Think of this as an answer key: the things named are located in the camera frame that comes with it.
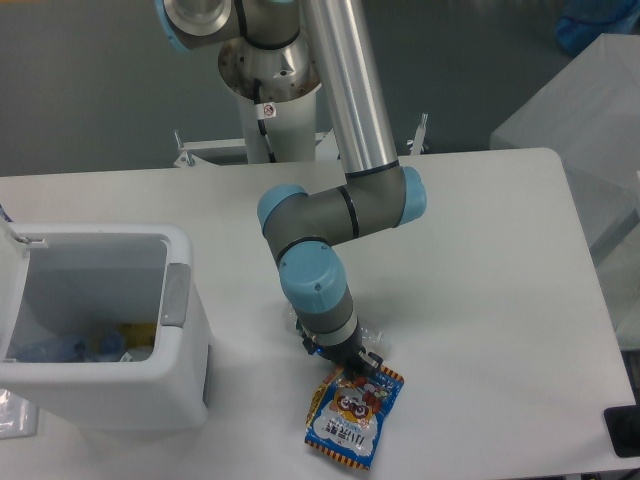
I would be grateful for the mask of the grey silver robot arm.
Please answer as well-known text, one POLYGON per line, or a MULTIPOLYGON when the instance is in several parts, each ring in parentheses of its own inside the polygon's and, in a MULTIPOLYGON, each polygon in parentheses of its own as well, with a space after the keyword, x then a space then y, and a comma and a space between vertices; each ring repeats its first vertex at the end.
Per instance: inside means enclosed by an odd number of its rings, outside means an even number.
POLYGON ((419 173, 399 163, 362 3, 159 1, 155 8, 176 48, 221 45, 220 74, 255 115, 246 142, 270 163, 303 132, 277 134, 284 104, 326 91, 345 183, 315 194, 273 187, 257 214, 307 352, 357 374, 380 370, 382 358, 363 345, 334 248, 420 218, 426 192, 419 173))

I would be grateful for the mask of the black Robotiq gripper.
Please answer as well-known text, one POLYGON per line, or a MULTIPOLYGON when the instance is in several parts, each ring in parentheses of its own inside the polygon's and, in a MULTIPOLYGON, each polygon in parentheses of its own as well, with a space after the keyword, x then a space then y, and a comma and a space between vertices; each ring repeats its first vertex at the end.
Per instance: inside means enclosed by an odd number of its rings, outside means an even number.
POLYGON ((369 374, 371 371, 378 371, 383 363, 383 359, 376 353, 364 351, 359 326, 347 340, 336 345, 321 346, 306 333, 302 333, 302 344, 310 355, 317 354, 355 374, 369 374))

